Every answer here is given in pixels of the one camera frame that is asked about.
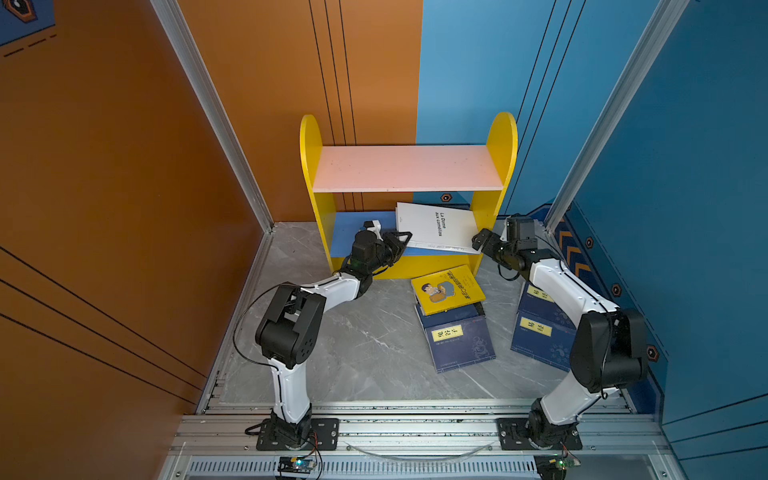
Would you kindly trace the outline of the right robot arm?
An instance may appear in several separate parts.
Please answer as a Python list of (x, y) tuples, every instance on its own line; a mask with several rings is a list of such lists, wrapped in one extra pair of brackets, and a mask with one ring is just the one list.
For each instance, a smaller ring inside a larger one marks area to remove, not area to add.
[(527, 438), (544, 449), (563, 443), (599, 400), (645, 380), (649, 368), (643, 315), (602, 297), (540, 241), (534, 220), (514, 215), (506, 220), (504, 237), (484, 228), (472, 237), (472, 248), (543, 290), (577, 328), (570, 372), (534, 401), (527, 420)]

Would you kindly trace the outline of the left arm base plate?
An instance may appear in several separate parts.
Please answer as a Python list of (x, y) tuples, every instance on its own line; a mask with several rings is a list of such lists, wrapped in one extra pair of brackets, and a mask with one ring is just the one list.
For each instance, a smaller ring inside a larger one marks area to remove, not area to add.
[(340, 421), (338, 418), (310, 418), (290, 424), (277, 417), (265, 420), (258, 435), (258, 451), (311, 450), (321, 453), (337, 449)]

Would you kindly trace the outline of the yellow cartoon cover book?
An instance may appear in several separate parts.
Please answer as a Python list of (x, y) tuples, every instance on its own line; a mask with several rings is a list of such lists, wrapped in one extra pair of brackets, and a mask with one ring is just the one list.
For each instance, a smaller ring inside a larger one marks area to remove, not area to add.
[(420, 312), (426, 316), (486, 300), (468, 265), (414, 278), (411, 286)]

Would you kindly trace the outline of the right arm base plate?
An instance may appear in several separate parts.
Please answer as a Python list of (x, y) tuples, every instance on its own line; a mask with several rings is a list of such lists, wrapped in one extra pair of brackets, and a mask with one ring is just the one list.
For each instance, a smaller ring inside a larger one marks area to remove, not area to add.
[(583, 449), (577, 424), (553, 425), (523, 417), (506, 417), (496, 420), (500, 446), (505, 451), (570, 451)]

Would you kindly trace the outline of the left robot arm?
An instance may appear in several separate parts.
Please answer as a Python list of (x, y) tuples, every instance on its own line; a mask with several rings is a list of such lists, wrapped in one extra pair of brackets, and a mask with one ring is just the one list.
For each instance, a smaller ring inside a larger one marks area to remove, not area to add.
[(377, 275), (402, 258), (411, 238), (409, 231), (382, 230), (377, 221), (368, 221), (331, 277), (277, 286), (255, 333), (255, 343), (273, 374), (275, 406), (270, 421), (275, 426), (301, 439), (308, 436), (311, 402), (305, 363), (315, 348), (324, 313), (364, 295)]

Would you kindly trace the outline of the white La Dame book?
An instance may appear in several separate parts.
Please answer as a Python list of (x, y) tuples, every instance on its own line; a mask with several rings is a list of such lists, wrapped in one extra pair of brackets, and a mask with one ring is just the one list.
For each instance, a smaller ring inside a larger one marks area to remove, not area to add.
[(412, 234), (414, 248), (476, 254), (472, 238), (479, 232), (469, 210), (398, 202), (396, 228)]

